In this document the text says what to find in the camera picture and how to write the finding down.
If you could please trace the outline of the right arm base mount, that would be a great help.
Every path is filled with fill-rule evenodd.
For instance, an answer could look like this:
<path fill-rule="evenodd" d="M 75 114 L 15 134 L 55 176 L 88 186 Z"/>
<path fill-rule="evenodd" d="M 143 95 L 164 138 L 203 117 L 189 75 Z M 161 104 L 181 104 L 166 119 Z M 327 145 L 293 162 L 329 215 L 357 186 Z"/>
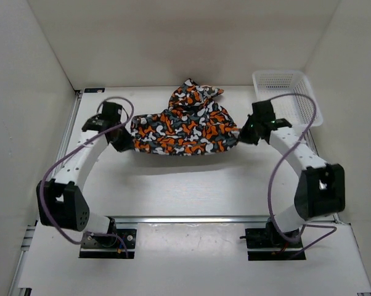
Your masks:
<path fill-rule="evenodd" d="M 246 242 L 248 261 L 306 260 L 302 240 L 285 240 L 271 222 L 266 223 L 264 228 L 246 228 L 239 239 Z"/>

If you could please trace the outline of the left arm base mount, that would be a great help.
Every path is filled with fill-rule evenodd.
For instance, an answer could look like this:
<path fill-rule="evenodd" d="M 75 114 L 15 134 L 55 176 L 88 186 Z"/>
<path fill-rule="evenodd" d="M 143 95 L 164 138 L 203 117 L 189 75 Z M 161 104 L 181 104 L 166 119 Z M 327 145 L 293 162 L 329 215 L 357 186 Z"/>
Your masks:
<path fill-rule="evenodd" d="M 98 237 L 85 234 L 79 250 L 80 258 L 134 259 L 137 239 L 136 228 L 118 228 L 116 237 Z"/>

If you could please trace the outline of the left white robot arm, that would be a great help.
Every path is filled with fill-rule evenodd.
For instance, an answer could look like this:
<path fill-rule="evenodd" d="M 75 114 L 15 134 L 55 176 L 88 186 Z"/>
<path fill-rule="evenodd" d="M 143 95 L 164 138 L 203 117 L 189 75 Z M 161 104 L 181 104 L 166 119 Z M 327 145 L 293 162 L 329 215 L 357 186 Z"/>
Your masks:
<path fill-rule="evenodd" d="M 133 148 L 126 130 L 133 113 L 123 120 L 124 108 L 115 101 L 108 97 L 99 104 L 84 123 L 76 147 L 48 169 L 36 188 L 40 222 L 56 228 L 72 244 L 76 241 L 65 233 L 67 229 L 96 237 L 104 247 L 118 238 L 113 218 L 91 212 L 83 196 L 85 182 L 107 147 L 118 152 Z"/>

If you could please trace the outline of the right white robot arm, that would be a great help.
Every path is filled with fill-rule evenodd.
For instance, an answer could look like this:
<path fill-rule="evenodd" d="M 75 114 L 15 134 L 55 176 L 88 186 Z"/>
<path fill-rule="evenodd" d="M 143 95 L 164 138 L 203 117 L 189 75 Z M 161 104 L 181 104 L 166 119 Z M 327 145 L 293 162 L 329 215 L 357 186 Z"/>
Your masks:
<path fill-rule="evenodd" d="M 239 134 L 239 140 L 257 145 L 266 141 L 281 154 L 269 178 L 267 193 L 272 193 L 274 177 L 283 162 L 287 162 L 298 176 L 293 203 L 286 210 L 275 214 L 272 198 L 267 198 L 272 227 L 265 231 L 265 239 L 274 247 L 289 239 L 289 233 L 304 226 L 308 221 L 329 216 L 345 209 L 345 171 L 339 164 L 329 164 L 316 155 L 296 134 L 291 123 L 277 118 L 270 101 L 252 105 L 253 113 Z"/>

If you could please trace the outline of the orange camouflage shorts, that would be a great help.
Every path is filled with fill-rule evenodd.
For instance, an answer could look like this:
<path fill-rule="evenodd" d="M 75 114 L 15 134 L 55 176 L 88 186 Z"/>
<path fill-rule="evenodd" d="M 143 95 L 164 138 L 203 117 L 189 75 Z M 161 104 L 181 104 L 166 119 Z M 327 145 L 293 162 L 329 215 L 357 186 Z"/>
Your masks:
<path fill-rule="evenodd" d="M 171 95 L 160 113 L 136 115 L 131 121 L 134 150 L 170 156 L 227 152 L 239 142 L 240 129 L 215 101 L 224 90 L 189 78 Z"/>

